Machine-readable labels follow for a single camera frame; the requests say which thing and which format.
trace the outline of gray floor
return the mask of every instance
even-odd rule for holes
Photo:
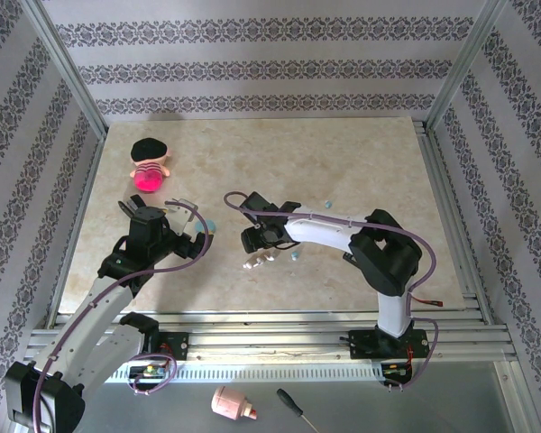
[[[276,396],[288,391],[307,418],[326,432],[512,431],[492,365],[431,364],[412,389],[386,392],[376,382],[233,383],[259,418],[215,415],[212,383],[173,383],[149,397],[121,383],[104,385],[87,405],[78,431],[177,433],[312,433]]]

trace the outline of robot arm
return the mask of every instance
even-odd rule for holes
[[[42,386],[41,428],[57,433],[74,431],[84,413],[86,402],[94,391],[120,365],[139,353],[156,353],[160,346],[159,323],[138,313],[124,316],[114,333],[96,345],[115,317],[136,297],[151,274],[125,281],[110,291],[87,315],[75,323],[76,317],[112,283],[138,271],[154,269],[154,265],[170,253],[181,258],[196,258],[206,241],[198,234],[194,242],[184,233],[192,214],[181,207],[164,209],[146,207],[140,198],[128,214],[129,234],[115,245],[98,270],[91,291],[58,333],[49,347],[29,364],[14,363],[5,375],[8,416],[12,421],[32,427],[32,398],[40,372],[50,359],[51,348],[67,331],[71,333],[53,359]],[[197,208],[181,200],[185,205]]]
[[[286,202],[280,208],[253,192],[240,206],[251,211],[310,214],[313,211],[299,203]],[[422,252],[410,238],[392,232],[341,226],[296,216],[245,216],[254,223],[243,231],[241,238],[245,252],[254,253],[286,243],[312,242],[344,252],[343,258],[361,270],[367,282],[378,291],[378,329],[384,334],[400,338],[411,328],[407,311],[408,285],[417,273]],[[367,222],[385,226],[400,225],[384,210],[376,209],[365,218]]]

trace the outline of patterned wallpaper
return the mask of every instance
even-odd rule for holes
[[[357,115],[422,120],[483,3],[44,5],[112,122]]]
[[[97,139],[16,0],[0,0],[0,428],[3,377],[44,319]]]
[[[541,0],[506,6],[436,138],[541,419]]]

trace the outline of pink plush toy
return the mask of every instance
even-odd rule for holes
[[[154,138],[143,138],[135,144],[130,152],[136,169],[130,173],[134,185],[140,191],[154,192],[162,185],[162,176],[170,176],[164,162],[170,156],[167,145]]]

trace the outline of small blue object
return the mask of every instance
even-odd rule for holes
[[[206,227],[208,227],[209,234],[213,234],[216,231],[215,222],[212,219],[208,219],[206,221]],[[203,233],[205,231],[200,221],[197,221],[195,223],[195,230],[197,231],[197,233]]]

